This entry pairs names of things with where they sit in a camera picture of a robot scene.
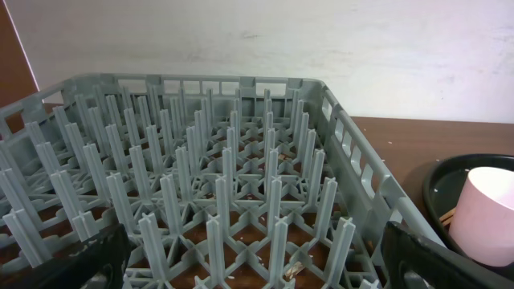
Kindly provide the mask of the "pink plastic cup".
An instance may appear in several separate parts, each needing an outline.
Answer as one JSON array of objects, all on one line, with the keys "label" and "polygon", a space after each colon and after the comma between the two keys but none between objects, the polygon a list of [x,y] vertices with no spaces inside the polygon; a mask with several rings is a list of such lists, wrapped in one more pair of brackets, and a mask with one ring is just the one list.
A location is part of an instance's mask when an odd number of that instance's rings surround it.
[{"label": "pink plastic cup", "polygon": [[513,263],[513,172],[471,169],[451,221],[450,236],[475,261],[506,267]]}]

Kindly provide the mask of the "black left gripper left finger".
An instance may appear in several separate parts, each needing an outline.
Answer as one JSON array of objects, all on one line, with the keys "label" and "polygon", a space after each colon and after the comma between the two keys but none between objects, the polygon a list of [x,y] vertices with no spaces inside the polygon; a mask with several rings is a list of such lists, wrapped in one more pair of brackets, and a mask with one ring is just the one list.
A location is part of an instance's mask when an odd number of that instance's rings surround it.
[{"label": "black left gripper left finger", "polygon": [[130,254],[124,225],[108,226],[36,268],[1,278],[1,287],[81,288],[93,276],[102,275],[104,288],[121,288]]}]

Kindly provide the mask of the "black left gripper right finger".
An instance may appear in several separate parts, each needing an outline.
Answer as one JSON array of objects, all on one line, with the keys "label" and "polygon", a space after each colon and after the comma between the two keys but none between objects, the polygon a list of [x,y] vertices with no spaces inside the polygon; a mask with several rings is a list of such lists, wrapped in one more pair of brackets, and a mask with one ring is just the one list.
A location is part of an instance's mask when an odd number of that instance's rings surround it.
[{"label": "black left gripper right finger", "polygon": [[398,222],[387,222],[381,254],[392,288],[512,288],[490,271]]}]

